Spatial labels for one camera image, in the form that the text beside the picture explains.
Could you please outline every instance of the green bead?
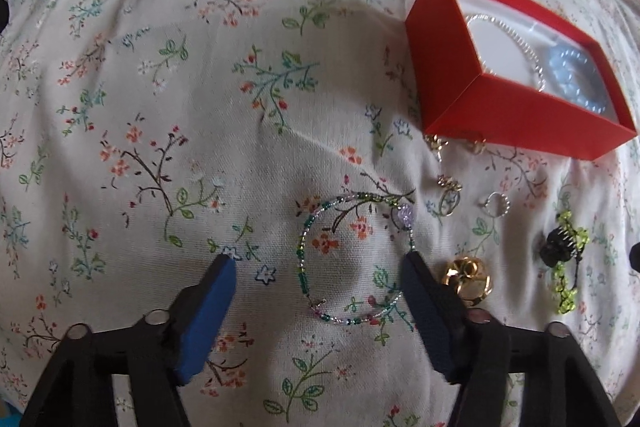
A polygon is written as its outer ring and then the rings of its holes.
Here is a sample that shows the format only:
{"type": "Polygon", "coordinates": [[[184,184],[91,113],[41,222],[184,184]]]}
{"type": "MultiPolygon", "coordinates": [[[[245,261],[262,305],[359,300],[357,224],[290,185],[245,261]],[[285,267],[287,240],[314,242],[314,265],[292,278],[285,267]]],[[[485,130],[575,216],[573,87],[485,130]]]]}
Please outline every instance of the green bead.
{"type": "Polygon", "coordinates": [[[309,285],[306,281],[306,273],[302,272],[298,274],[298,279],[300,279],[300,287],[302,288],[302,293],[305,295],[309,294],[309,285]]]}

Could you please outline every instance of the white floral bedsheet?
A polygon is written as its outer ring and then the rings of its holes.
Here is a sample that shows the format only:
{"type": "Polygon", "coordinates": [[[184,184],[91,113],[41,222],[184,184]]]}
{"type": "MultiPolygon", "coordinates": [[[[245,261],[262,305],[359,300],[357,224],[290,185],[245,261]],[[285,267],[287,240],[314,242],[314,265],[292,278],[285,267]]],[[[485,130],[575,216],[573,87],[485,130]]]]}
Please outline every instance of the white floral bedsheet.
{"type": "MultiPolygon", "coordinates": [[[[638,0],[537,0],[601,42],[638,121],[638,0]]],[[[167,306],[214,254],[236,299],[182,396],[195,427],[442,426],[456,389],[431,370],[404,301],[370,325],[308,313],[295,243],[350,190],[415,203],[434,271],[485,260],[485,306],[558,319],[534,250],[559,209],[587,227],[575,312],[561,317],[621,420],[638,405],[638,140],[596,162],[421,138],[403,20],[413,0],[10,0],[0,39],[0,394],[24,407],[69,325],[127,327],[167,306]],[[439,173],[465,185],[438,215],[439,173]],[[508,194],[506,217],[478,201],[508,194]]],[[[385,306],[407,248],[386,208],[329,211],[312,230],[312,293],[339,314],[385,306]]],[[[118,382],[121,425],[134,425],[118,382]]],[[[522,378],[508,383],[515,425],[522,378]]]]}

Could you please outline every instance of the light blue beaded bracelet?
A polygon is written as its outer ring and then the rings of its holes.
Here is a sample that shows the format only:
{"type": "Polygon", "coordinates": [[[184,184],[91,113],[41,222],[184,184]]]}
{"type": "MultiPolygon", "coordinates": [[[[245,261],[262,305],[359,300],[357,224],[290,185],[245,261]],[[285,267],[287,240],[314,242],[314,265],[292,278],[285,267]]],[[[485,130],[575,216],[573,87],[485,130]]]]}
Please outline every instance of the light blue beaded bracelet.
{"type": "Polygon", "coordinates": [[[317,316],[324,322],[333,322],[336,324],[343,324],[348,326],[367,323],[388,314],[393,309],[394,305],[398,302],[398,299],[402,296],[402,292],[398,291],[396,296],[388,303],[388,305],[383,310],[375,314],[359,315],[357,317],[350,318],[334,317],[333,315],[329,315],[327,313],[321,313],[319,308],[326,302],[326,299],[314,300],[311,298],[311,295],[309,293],[309,282],[308,278],[306,277],[305,268],[306,236],[309,233],[309,230],[311,230],[311,226],[313,225],[314,221],[318,219],[320,214],[322,214],[326,210],[329,210],[330,208],[333,208],[337,204],[349,203],[350,201],[357,201],[359,203],[386,203],[391,206],[396,211],[396,215],[402,222],[403,228],[409,234],[409,251],[415,251],[414,229],[412,228],[412,225],[414,223],[414,208],[408,203],[400,203],[398,197],[396,196],[381,196],[379,194],[372,194],[370,192],[354,192],[352,194],[338,196],[333,200],[324,201],[318,206],[318,208],[316,208],[315,211],[313,211],[313,213],[309,214],[309,217],[306,218],[302,233],[298,238],[298,247],[296,249],[296,256],[298,257],[298,279],[300,280],[302,293],[309,301],[309,308],[313,310],[315,316],[317,316]]]}
{"type": "Polygon", "coordinates": [[[600,72],[588,53],[568,44],[557,44],[547,54],[548,68],[563,98],[596,114],[607,110],[607,93],[600,72]],[[596,100],[587,97],[575,80],[575,72],[586,78],[596,94],[596,100]]]}

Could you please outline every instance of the round screw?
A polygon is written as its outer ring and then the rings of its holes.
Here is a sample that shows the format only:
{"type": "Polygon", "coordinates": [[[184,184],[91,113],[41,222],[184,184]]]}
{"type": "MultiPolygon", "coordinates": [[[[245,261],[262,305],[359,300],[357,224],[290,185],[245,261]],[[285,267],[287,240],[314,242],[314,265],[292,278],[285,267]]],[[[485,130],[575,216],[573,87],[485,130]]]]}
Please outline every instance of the round screw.
{"type": "Polygon", "coordinates": [[[491,314],[482,308],[473,308],[466,312],[466,316],[469,317],[471,322],[476,324],[487,324],[491,322],[491,314]]]}
{"type": "Polygon", "coordinates": [[[153,310],[145,315],[145,322],[152,326],[164,324],[169,321],[169,312],[167,310],[153,310]]]}
{"type": "Polygon", "coordinates": [[[87,328],[84,324],[74,324],[71,326],[66,332],[66,336],[73,341],[81,339],[89,332],[89,328],[87,328]]]}
{"type": "Polygon", "coordinates": [[[547,330],[554,337],[558,337],[559,339],[565,339],[571,334],[569,328],[562,324],[562,322],[552,322],[551,324],[549,324],[547,330]]]}

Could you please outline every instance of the floral print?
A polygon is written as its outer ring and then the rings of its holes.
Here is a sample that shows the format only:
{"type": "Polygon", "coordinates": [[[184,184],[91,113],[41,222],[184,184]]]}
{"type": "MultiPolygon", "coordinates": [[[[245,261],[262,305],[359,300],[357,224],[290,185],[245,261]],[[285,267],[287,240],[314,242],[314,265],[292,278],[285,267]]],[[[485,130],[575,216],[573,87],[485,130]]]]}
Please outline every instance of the floral print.
{"type": "MultiPolygon", "coordinates": [[[[414,367],[425,359],[419,335],[404,299],[392,304],[407,249],[395,212],[340,204],[306,238],[323,309],[379,317],[331,328],[300,295],[294,245],[308,214],[364,191],[414,206],[415,248],[434,276],[456,255],[482,258],[494,277],[483,306],[539,330],[558,320],[558,274],[538,245],[571,209],[592,241],[576,309],[562,320],[626,425],[640,400],[628,368],[638,352],[628,339],[640,337],[640,275],[628,264],[640,241],[640,142],[578,162],[494,144],[475,154],[451,139],[437,163],[420,137],[402,23],[412,1],[9,0],[0,34],[3,399],[25,406],[70,325],[133,324],[227,255],[236,295],[204,370],[183,390],[194,427],[212,417],[234,427],[444,427],[453,397],[433,385],[440,375],[428,362],[414,367]],[[449,217],[438,211],[439,173],[464,185],[449,217]],[[497,219],[481,207],[494,190],[511,201],[497,219]],[[414,385],[382,378],[390,360],[414,385]]],[[[638,121],[635,2],[534,1],[601,43],[638,121]]],[[[571,286],[573,269],[566,279],[571,286]]],[[[132,399],[117,380],[119,423],[132,427],[132,399]]],[[[510,427],[523,376],[506,386],[510,427]]]]}

